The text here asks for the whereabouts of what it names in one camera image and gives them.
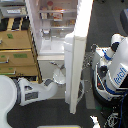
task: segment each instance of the label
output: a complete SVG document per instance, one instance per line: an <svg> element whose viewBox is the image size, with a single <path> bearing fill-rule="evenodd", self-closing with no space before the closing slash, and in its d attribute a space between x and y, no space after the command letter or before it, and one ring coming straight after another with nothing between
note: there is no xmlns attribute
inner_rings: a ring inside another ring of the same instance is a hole
<svg viewBox="0 0 128 128"><path fill-rule="evenodd" d="M123 67L123 65L119 65L114 76L113 81L117 87L120 87L125 77L127 76L128 71Z"/></svg>
<svg viewBox="0 0 128 128"><path fill-rule="evenodd" d="M13 39L13 35L12 34L7 34L9 39Z"/></svg>
<svg viewBox="0 0 128 128"><path fill-rule="evenodd" d="M7 10L7 13L9 13L9 14L20 14L20 9Z"/></svg>
<svg viewBox="0 0 128 128"><path fill-rule="evenodd" d="M8 68L9 70L13 70L13 68Z"/></svg>
<svg viewBox="0 0 128 128"><path fill-rule="evenodd" d="M1 58L5 58L5 55L1 55Z"/></svg>
<svg viewBox="0 0 128 128"><path fill-rule="evenodd" d="M21 15L26 15L26 14L27 14L25 7L22 7L22 8L21 8L20 14L21 14Z"/></svg>
<svg viewBox="0 0 128 128"><path fill-rule="evenodd" d="M14 58L27 58L27 54L13 54Z"/></svg>

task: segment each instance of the open refrigerator door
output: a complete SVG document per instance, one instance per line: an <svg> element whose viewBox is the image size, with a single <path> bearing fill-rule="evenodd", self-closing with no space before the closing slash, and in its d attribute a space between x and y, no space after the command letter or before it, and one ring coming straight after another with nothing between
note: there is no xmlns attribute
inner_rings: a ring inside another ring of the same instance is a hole
<svg viewBox="0 0 128 128"><path fill-rule="evenodd" d="M70 104L70 112L75 113L93 0L25 0L25 2L38 58L43 61L55 58L64 61L65 37L73 33L72 54L68 64L70 76L68 84L66 81L65 99ZM39 64L43 69L42 75L50 70L48 67L49 70L44 71L46 68L43 66L46 64L44 65L43 61Z"/></svg>

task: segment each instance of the wooden cabinet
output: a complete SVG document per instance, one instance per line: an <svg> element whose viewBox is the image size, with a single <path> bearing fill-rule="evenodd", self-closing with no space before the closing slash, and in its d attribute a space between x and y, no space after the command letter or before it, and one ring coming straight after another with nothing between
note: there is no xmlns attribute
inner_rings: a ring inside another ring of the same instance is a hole
<svg viewBox="0 0 128 128"><path fill-rule="evenodd" d="M7 30L0 32L0 75L38 76L40 83L41 75L30 29L21 30L19 26L19 30L12 31L13 21L14 18L10 18Z"/></svg>

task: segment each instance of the black panel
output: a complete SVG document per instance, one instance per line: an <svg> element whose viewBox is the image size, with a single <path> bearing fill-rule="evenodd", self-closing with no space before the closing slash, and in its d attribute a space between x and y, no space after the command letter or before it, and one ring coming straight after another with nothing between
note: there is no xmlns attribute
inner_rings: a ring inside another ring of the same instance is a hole
<svg viewBox="0 0 128 128"><path fill-rule="evenodd" d="M38 98L38 92L32 92L25 95L25 101Z"/></svg>

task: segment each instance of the robot body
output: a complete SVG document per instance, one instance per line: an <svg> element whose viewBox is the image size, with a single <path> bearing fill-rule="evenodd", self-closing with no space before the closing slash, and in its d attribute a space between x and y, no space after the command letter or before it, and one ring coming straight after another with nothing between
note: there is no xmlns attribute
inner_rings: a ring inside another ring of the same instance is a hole
<svg viewBox="0 0 128 128"><path fill-rule="evenodd" d="M92 69L94 70L94 93L105 103L114 105L127 90L128 37L115 34L111 47L97 48Z"/></svg>

